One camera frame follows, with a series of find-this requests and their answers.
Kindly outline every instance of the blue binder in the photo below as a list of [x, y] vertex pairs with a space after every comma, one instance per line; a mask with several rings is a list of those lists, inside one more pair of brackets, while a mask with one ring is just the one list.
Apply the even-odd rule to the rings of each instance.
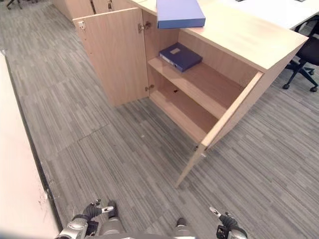
[[200, 55], [180, 43], [160, 51], [159, 56], [181, 72], [200, 63], [203, 59]]
[[157, 0], [158, 28], [201, 27], [205, 16], [197, 0]]

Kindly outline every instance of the office chair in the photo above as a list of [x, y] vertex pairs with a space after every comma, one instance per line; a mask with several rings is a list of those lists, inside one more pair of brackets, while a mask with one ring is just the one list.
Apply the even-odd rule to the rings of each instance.
[[313, 68], [304, 67], [304, 65], [309, 62], [310, 64], [319, 66], [319, 39], [315, 38], [314, 34], [319, 34], [319, 16], [315, 16], [307, 21], [317, 21], [316, 25], [312, 29], [311, 33], [308, 35], [310, 38], [305, 42], [302, 48], [297, 52], [297, 56], [300, 57], [299, 63], [294, 60], [290, 61], [289, 65], [286, 66], [286, 69], [293, 70], [293, 74], [290, 77], [289, 81], [283, 85], [283, 89], [288, 89], [289, 84], [294, 79], [297, 73], [302, 74], [307, 80], [313, 83], [315, 86], [310, 88], [311, 92], [316, 92], [318, 84], [313, 80], [311, 75], [314, 74]]

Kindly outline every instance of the chair wheel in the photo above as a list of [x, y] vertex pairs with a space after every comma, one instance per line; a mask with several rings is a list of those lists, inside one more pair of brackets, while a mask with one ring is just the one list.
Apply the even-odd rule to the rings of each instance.
[[287, 89], [289, 89], [289, 86], [290, 86], [290, 85], [288, 85], [288, 84], [284, 84], [284, 85], [283, 85], [283, 89], [287, 90]]
[[317, 92], [317, 86], [310, 88], [311, 92]]

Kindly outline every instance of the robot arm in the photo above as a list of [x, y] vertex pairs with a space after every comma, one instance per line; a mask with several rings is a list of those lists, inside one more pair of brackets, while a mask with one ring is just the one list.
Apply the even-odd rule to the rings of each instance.
[[98, 208], [100, 201], [100, 199], [96, 200], [96, 203], [87, 206], [82, 214], [76, 215], [55, 239], [84, 239], [87, 235], [93, 236], [98, 228], [98, 223], [91, 220], [114, 209], [112, 206]]
[[237, 221], [230, 217], [227, 213], [222, 215], [215, 208], [210, 207], [210, 211], [215, 214], [223, 225], [219, 225], [217, 228], [216, 236], [218, 239], [247, 239], [247, 233], [245, 230], [238, 226]]

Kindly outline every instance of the door hinge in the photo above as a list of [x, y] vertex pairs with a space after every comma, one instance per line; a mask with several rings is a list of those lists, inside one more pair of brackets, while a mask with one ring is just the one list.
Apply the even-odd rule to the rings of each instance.
[[150, 87], [145, 87], [145, 91], [149, 91], [150, 89], [154, 88], [155, 85], [150, 85]]
[[142, 25], [142, 24], [139, 23], [138, 24], [139, 33], [141, 33], [142, 31], [144, 31], [146, 29], [149, 29], [151, 26], [152, 26], [152, 24], [149, 21], [147, 21], [145, 23], [145, 25]]
[[82, 29], [83, 31], [85, 31], [85, 23], [84, 21], [78, 21], [79, 24], [79, 28]]

